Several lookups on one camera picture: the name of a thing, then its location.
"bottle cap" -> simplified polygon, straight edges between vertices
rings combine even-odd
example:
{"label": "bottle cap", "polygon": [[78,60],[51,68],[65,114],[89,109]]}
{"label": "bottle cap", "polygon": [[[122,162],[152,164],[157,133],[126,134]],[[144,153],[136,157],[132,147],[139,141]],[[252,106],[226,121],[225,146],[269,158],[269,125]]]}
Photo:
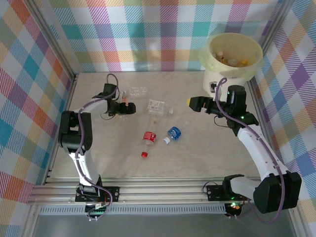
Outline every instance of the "bottle cap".
{"label": "bottle cap", "polygon": [[148,153],[147,152],[142,152],[142,158],[147,158]]}
{"label": "bottle cap", "polygon": [[169,139],[168,137],[165,137],[165,138],[164,138],[164,142],[165,142],[166,144],[168,144],[168,143],[170,142],[170,139]]}

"plaid backdrop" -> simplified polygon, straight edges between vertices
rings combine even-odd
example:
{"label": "plaid backdrop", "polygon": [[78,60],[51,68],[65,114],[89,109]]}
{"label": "plaid backdrop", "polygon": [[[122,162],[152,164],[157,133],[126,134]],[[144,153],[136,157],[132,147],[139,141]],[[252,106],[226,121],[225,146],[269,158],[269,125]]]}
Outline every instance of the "plaid backdrop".
{"label": "plaid backdrop", "polygon": [[256,79],[277,155],[303,177],[300,203],[316,236],[315,0],[296,0]]}
{"label": "plaid backdrop", "polygon": [[0,237],[18,235],[70,79],[22,0],[0,0]]}
{"label": "plaid backdrop", "polygon": [[282,0],[50,0],[37,3],[75,72],[201,70],[209,35],[260,40]]}

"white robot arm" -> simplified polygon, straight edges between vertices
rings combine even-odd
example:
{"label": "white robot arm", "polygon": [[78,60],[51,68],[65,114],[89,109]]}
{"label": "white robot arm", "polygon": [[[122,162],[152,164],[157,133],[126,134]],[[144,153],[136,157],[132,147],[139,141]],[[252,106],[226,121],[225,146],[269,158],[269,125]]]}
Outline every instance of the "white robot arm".
{"label": "white robot arm", "polygon": [[116,90],[117,86],[106,83],[103,92],[94,96],[92,100],[83,108],[74,111],[64,111],[61,116],[58,143],[69,154],[77,168],[80,183],[77,186],[76,202],[100,203],[107,200],[106,192],[117,193],[118,187],[102,189],[102,181],[97,172],[96,166],[91,157],[90,148],[92,146],[92,120],[105,114],[108,118],[119,114],[129,115],[136,112],[133,103],[120,103],[123,92]]}
{"label": "white robot arm", "polygon": [[[261,182],[250,180],[241,174],[230,175],[224,178],[222,187],[216,187],[215,189],[222,188],[225,194],[221,196],[223,199],[220,200],[234,199],[236,194],[238,194],[253,200],[261,213],[277,211],[281,203],[282,179],[280,174],[282,174],[284,180],[283,188],[285,189],[282,209],[293,208],[297,205],[302,182],[301,177],[297,172],[292,173],[288,171],[277,158],[263,137],[257,119],[253,114],[246,111],[247,105],[245,102],[245,89],[239,85],[228,87],[227,101],[219,102],[221,109],[218,108],[219,106],[211,97],[193,97],[188,101],[189,107],[196,112],[205,109],[206,113],[216,114],[222,118],[224,114],[221,111],[223,111],[233,119],[225,117],[227,126],[232,129],[235,136],[245,145],[260,174]],[[239,121],[242,121],[247,127],[243,126]]]}

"red label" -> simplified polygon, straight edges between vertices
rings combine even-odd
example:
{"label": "red label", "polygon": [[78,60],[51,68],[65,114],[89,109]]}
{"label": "red label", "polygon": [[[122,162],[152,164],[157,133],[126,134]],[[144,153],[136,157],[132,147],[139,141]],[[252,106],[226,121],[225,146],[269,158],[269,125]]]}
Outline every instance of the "red label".
{"label": "red label", "polygon": [[149,140],[152,142],[155,142],[156,139],[156,134],[154,134],[153,132],[145,132],[143,140]]}

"bucket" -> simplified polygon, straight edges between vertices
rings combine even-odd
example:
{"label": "bucket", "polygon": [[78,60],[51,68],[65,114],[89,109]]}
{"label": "bucket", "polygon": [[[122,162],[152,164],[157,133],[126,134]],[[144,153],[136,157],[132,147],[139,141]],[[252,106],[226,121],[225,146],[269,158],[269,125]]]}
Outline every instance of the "bucket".
{"label": "bucket", "polygon": [[[246,61],[245,67],[231,67],[218,61],[213,54],[223,53],[225,59],[235,59],[238,62]],[[203,89],[210,97],[215,96],[212,84],[222,78],[227,82],[222,86],[221,101],[226,101],[230,85],[245,85],[264,65],[261,46],[252,38],[237,34],[224,33],[212,36],[199,52],[199,60],[205,67]]]}

